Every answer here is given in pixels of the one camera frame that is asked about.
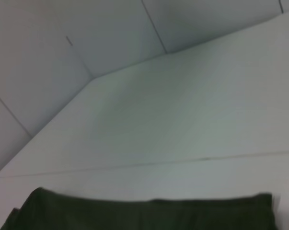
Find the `green cloth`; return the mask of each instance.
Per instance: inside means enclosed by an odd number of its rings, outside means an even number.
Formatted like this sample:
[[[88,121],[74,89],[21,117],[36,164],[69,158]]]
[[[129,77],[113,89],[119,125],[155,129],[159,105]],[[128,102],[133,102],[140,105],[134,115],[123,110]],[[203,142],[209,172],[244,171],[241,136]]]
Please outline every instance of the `green cloth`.
[[[272,195],[115,202],[34,190],[1,230],[276,230]]]

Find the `dark green fabric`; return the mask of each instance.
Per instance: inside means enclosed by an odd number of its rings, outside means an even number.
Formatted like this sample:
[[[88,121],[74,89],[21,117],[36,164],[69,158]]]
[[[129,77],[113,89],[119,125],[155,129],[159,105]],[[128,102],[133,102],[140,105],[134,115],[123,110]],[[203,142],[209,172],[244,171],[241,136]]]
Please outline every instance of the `dark green fabric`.
[[[276,230],[272,195],[233,200],[115,202],[38,188],[1,230]]]

